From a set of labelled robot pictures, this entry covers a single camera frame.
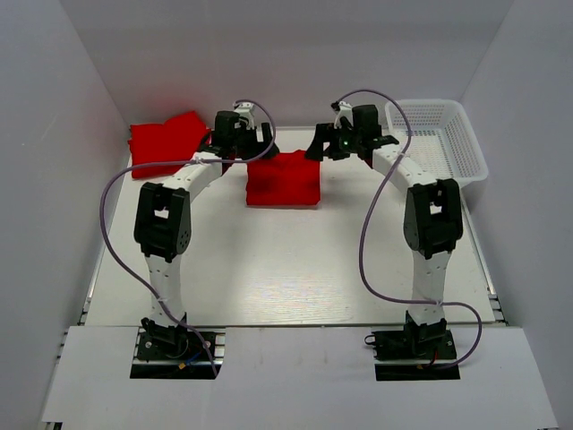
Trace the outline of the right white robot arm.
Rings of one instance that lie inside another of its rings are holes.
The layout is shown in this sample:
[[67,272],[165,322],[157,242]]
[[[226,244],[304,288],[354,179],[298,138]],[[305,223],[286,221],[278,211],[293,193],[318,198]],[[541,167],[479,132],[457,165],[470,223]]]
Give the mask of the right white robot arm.
[[406,154],[409,146],[382,132],[374,105],[331,105],[335,119],[318,124],[304,156],[308,160],[342,160],[356,155],[405,196],[403,233],[412,250],[414,275],[409,299],[385,297],[407,305],[406,321],[414,328],[404,335],[406,350],[425,357],[437,345],[432,329],[444,328],[444,288],[449,259],[463,235],[458,182],[438,179]]

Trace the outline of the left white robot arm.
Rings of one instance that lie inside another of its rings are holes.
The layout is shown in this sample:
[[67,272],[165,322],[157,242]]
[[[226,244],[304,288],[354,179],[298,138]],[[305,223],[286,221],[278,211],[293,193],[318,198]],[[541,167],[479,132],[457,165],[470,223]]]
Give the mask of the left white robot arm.
[[178,325],[185,319],[181,260],[192,238],[192,202],[234,164],[279,154],[270,122],[261,124],[258,139],[254,109],[253,102],[238,101],[232,110],[217,112],[214,128],[201,138],[191,164],[161,183],[141,187],[134,239],[148,266],[150,319],[156,324]]

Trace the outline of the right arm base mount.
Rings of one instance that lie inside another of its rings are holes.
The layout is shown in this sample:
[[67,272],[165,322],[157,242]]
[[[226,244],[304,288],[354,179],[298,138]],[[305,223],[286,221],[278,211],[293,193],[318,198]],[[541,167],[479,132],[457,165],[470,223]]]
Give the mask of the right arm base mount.
[[364,337],[373,349],[378,382],[456,381],[460,372],[453,335],[445,319],[418,325],[410,316],[400,330],[377,330]]

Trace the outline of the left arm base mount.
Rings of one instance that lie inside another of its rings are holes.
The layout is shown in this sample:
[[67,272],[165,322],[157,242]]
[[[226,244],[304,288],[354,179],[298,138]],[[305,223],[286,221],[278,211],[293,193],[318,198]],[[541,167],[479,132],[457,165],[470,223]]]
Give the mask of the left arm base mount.
[[214,380],[223,364],[225,333],[195,334],[141,320],[130,377],[134,380]]

